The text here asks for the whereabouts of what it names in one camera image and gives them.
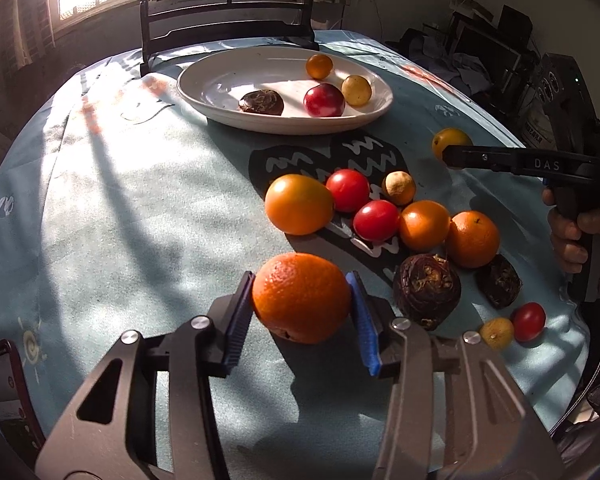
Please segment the person's right hand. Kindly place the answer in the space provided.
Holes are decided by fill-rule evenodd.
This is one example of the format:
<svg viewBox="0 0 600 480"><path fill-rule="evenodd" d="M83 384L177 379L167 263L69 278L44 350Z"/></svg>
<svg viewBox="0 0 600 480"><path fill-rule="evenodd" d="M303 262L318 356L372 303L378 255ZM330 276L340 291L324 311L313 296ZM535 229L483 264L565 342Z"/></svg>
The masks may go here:
<svg viewBox="0 0 600 480"><path fill-rule="evenodd" d="M588 252L580 239L584 234L600 235L600 210L580 214L577 221L572 221L557 211L554 195L549 188L544 188L542 200L546 206L552 207L548 212L547 222L558 266L567 273L580 273L588 261ZM598 296L600 297L600 279Z"/></svg>

